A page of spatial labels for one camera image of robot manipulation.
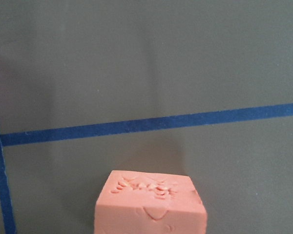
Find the orange foam cube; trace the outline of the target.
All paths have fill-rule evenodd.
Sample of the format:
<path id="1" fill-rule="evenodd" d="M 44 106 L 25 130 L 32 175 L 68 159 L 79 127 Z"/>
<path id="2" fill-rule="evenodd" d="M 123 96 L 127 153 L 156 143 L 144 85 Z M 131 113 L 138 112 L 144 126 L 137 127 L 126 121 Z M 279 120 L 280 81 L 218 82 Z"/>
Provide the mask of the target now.
<path id="1" fill-rule="evenodd" d="M 96 234 L 204 234 L 208 214 L 190 177 L 113 170 L 96 201 Z"/>

